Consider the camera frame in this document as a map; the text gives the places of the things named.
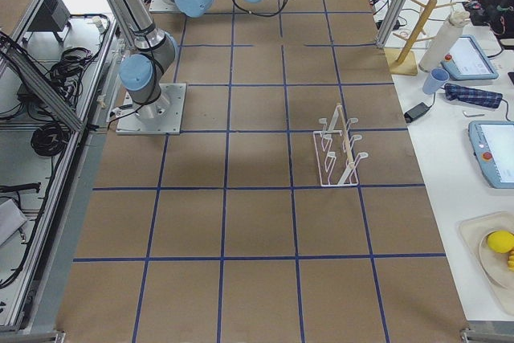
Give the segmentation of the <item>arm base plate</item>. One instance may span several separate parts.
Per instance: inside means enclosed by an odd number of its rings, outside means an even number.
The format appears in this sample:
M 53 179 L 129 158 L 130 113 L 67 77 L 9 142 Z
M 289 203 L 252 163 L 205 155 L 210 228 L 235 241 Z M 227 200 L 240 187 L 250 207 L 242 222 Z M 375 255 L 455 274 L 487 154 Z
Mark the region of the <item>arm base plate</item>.
M 124 104 L 130 107 L 120 111 L 116 117 L 116 133 L 120 135 L 178 135 L 181 132 L 183 108 L 186 99 L 186 84 L 160 84 L 161 95 L 152 104 L 134 111 L 139 105 L 133 104 L 128 92 Z
M 149 11 L 154 14 L 179 13 L 174 2 L 170 0 L 151 0 Z

